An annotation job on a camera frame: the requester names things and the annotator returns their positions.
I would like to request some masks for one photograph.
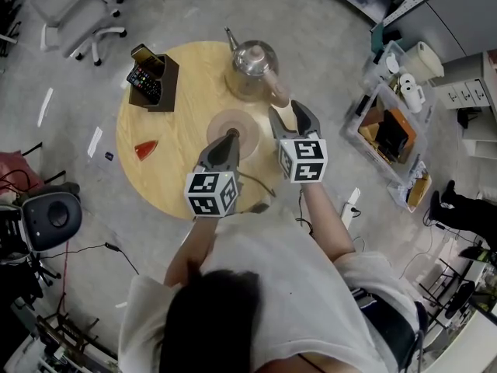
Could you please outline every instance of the smartphone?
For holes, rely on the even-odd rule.
[[[144,44],[140,44],[131,51],[131,57],[155,79],[162,77],[165,70],[164,61],[151,52]]]

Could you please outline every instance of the white office chair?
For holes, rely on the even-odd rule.
[[[41,31],[42,51],[61,50],[67,58],[83,59],[88,42],[92,46],[93,63],[100,66],[97,43],[104,33],[118,33],[120,37],[127,35],[123,27],[106,27],[110,16],[119,16],[113,9],[111,0],[30,0],[31,6],[44,20]],[[49,44],[47,39],[51,31],[57,33],[58,44]]]

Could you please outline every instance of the red cable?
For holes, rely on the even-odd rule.
[[[68,272],[68,256],[69,256],[68,250],[69,250],[69,241],[67,241],[65,243],[64,275],[62,276],[62,297],[64,297],[64,293],[65,293],[65,276],[66,276],[66,273]],[[64,312],[64,313],[66,312],[65,311],[65,297],[62,299],[62,312]]]

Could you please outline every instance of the round wooden table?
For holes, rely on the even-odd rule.
[[[117,153],[127,178],[148,202],[167,214],[191,218],[183,196],[186,174],[193,171],[200,152],[207,146],[207,127],[222,110],[250,113],[259,125],[259,144],[240,161],[242,173],[263,181],[269,188],[282,179],[276,159],[276,143],[268,119],[268,102],[247,103],[233,96],[224,82],[231,61],[227,43],[202,41],[174,47],[166,54],[179,64],[175,111],[149,113],[128,103],[128,87],[117,118]],[[290,108],[280,109],[285,124],[294,129]],[[157,148],[141,162],[134,147],[158,140]],[[245,211],[266,196],[253,180],[240,177],[242,192],[237,211]]]

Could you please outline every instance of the black shoe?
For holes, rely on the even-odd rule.
[[[454,180],[450,180],[447,183],[447,187],[445,188],[445,192],[442,194],[442,202],[451,204],[452,197],[456,194],[454,191],[454,187],[456,186],[456,182]]]
[[[436,190],[435,192],[433,192],[432,198],[429,201],[428,219],[436,220],[435,216],[439,209],[440,209],[440,192]]]

